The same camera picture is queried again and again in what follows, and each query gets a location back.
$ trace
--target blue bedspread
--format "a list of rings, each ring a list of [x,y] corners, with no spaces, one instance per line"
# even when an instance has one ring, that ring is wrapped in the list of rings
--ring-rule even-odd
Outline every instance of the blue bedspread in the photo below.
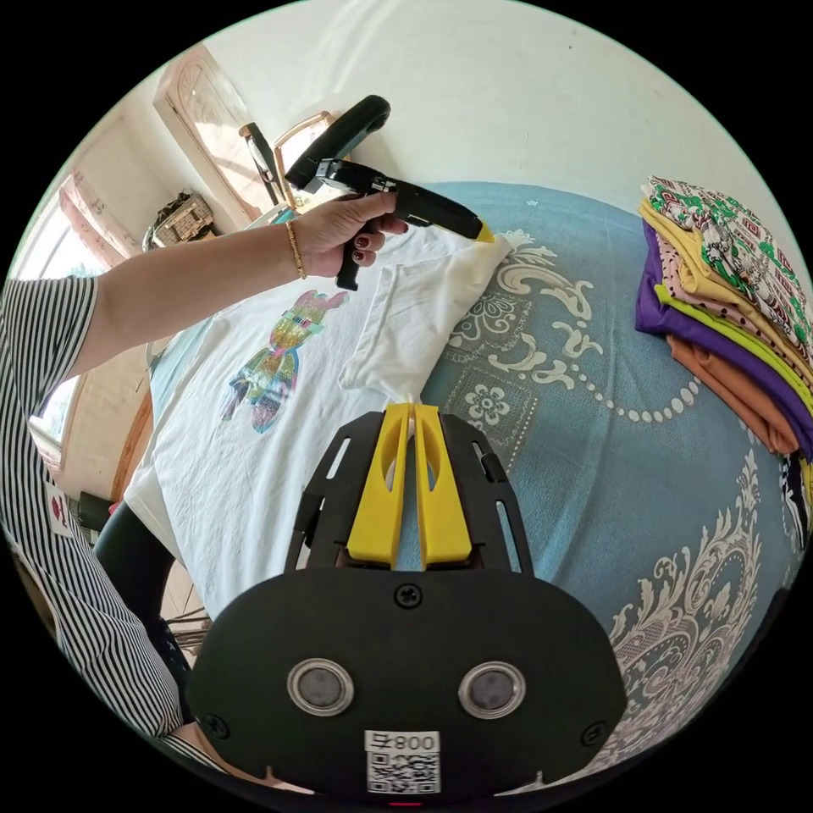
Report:
[[[636,333],[640,218],[534,186],[439,184],[515,251],[457,326],[423,398],[506,465],[539,578],[604,624],[628,686],[599,770],[677,731],[726,677],[801,552],[778,459]],[[157,413],[192,329],[153,377]],[[400,567],[418,562],[413,506]],[[528,630],[528,646],[534,631]]]

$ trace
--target black pants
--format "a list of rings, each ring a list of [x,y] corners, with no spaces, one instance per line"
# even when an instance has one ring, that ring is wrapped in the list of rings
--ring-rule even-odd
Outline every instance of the black pants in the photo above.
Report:
[[[127,608],[144,624],[152,645],[178,684],[185,722],[191,722],[184,701],[189,663],[161,618],[174,557],[124,502],[105,523],[93,550]]]

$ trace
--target black and white striped sleeve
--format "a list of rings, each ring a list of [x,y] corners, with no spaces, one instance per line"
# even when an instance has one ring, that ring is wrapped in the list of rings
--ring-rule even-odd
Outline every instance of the black and white striped sleeve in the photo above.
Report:
[[[28,417],[73,366],[97,299],[95,279],[7,283],[0,301],[0,513],[4,536],[26,565],[73,668],[119,717],[148,737],[201,762],[171,736],[182,724],[178,687],[72,518],[52,528],[52,480],[36,452]]]
[[[98,279],[10,280],[3,291],[20,405],[37,414],[73,367],[96,305]]]

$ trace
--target door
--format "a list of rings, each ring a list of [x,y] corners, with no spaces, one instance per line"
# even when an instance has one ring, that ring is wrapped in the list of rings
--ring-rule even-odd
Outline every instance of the door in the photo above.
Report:
[[[187,51],[166,69],[155,107],[237,228],[274,205],[240,136],[240,128],[253,119],[204,46]]]

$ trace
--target window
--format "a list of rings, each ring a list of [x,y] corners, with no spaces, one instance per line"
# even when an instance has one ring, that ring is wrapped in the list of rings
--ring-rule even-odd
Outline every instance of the window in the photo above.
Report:
[[[71,228],[54,197],[35,223],[12,268],[16,279],[60,279],[70,275],[97,276],[104,271],[91,251]],[[40,440],[59,452],[62,448],[70,405],[79,378],[64,381],[48,399],[42,412],[30,420]]]

